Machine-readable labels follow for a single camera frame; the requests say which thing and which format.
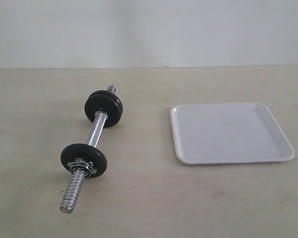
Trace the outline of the white plastic tray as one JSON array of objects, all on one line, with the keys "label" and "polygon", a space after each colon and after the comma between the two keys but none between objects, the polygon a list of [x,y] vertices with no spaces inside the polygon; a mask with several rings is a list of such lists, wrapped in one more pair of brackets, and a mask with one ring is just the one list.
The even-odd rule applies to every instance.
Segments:
[{"label": "white plastic tray", "polygon": [[175,154],[187,165],[286,162],[295,150],[261,103],[177,105],[170,109]]}]

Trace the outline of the chrome star collar nut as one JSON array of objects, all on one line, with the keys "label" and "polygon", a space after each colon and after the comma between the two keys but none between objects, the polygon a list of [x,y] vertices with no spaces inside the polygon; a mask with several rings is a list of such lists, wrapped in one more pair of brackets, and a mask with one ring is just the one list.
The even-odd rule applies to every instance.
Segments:
[{"label": "chrome star collar nut", "polygon": [[94,168],[93,162],[87,162],[81,158],[75,158],[73,162],[68,162],[67,165],[72,174],[74,172],[81,171],[86,178],[89,178],[97,173],[97,169]]}]

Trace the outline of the black weight plate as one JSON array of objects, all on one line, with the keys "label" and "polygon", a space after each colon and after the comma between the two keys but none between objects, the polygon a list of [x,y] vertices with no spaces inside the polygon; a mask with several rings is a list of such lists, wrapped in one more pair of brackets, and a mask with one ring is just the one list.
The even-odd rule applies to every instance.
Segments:
[{"label": "black weight plate", "polygon": [[86,162],[92,162],[96,173],[91,174],[89,178],[101,176],[107,169],[107,159],[105,155],[95,147],[83,143],[68,145],[61,152],[61,163],[66,170],[72,172],[68,163],[75,159],[83,159]]},{"label": "black weight plate", "polygon": [[97,94],[87,99],[84,105],[86,117],[94,122],[96,112],[104,112],[108,115],[104,127],[113,127],[121,119],[122,107],[118,99],[105,94]]},{"label": "black weight plate", "polygon": [[97,90],[97,91],[94,91],[93,93],[91,93],[88,98],[90,98],[90,97],[92,97],[94,95],[100,95],[100,94],[104,94],[104,95],[110,96],[113,99],[115,99],[116,102],[119,105],[120,113],[122,115],[122,113],[123,113],[123,104],[122,104],[122,101],[119,99],[119,97],[116,94],[114,94],[114,93],[112,93],[110,91],[107,91],[107,90]]}]

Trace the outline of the chrome dumbbell bar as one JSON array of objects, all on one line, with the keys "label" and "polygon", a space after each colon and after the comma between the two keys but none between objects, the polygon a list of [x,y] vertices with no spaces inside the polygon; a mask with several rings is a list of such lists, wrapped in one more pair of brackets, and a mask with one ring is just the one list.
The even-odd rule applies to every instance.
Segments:
[{"label": "chrome dumbbell bar", "polygon": [[[116,93],[116,87],[114,85],[109,85],[105,90],[110,91],[114,94]],[[104,112],[96,112],[94,122],[92,122],[89,135],[84,144],[87,144],[96,148],[97,143],[99,142],[101,133],[105,128],[104,124],[105,124],[105,121],[107,120],[107,117],[108,115]],[[60,204],[61,212],[66,214],[70,214],[73,212],[85,179],[86,177],[81,171],[77,171],[72,174],[72,178],[69,182],[69,185],[64,193],[64,196]]]}]

